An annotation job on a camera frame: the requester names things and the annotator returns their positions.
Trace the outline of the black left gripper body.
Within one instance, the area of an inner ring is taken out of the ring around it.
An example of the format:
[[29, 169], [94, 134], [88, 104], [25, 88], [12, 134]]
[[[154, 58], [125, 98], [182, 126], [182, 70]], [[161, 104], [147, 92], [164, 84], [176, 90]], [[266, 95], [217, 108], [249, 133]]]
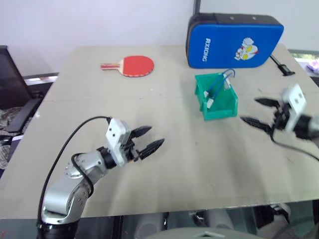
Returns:
[[140, 137], [141, 135], [141, 128], [136, 128], [132, 130], [127, 142], [124, 145], [122, 145], [122, 150], [124, 151], [125, 157], [128, 162], [138, 161], [140, 158], [140, 153], [137, 149], [135, 149], [135, 143], [133, 142], [133, 139]]

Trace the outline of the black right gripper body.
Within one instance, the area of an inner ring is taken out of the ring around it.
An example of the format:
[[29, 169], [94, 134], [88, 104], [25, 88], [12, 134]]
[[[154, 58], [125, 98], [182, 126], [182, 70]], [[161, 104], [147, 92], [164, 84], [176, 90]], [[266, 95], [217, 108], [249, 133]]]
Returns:
[[276, 108], [276, 111], [274, 113], [272, 130], [284, 130], [290, 118], [291, 106], [289, 103], [280, 104], [279, 102], [273, 102], [273, 106]]

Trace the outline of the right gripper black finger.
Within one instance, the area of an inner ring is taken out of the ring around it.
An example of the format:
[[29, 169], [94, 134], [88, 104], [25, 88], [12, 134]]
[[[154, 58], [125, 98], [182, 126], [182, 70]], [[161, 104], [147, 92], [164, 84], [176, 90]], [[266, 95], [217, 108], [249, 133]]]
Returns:
[[255, 127], [255, 128], [258, 128], [258, 129], [264, 131], [265, 133], [271, 132], [271, 127], [268, 124], [263, 123], [256, 118], [241, 117], [241, 120], [243, 120], [245, 123], [247, 123], [248, 125], [250, 125], [252, 127]]
[[279, 108], [280, 107], [280, 103], [279, 101], [275, 100], [275, 99], [269, 99], [269, 98], [255, 98], [254, 99], [256, 102], [267, 106], [267, 107], [276, 107]]

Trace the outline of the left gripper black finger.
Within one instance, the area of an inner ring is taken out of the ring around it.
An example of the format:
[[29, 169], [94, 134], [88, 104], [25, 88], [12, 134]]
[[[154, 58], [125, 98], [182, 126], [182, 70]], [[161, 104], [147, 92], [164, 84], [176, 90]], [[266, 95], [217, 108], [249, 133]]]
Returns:
[[149, 125], [144, 125], [133, 129], [131, 131], [131, 139], [141, 137], [142, 135], [146, 134], [152, 127]]
[[146, 146], [145, 149], [139, 152], [139, 159], [143, 160], [157, 151], [157, 149], [164, 143], [164, 138], [156, 140]]

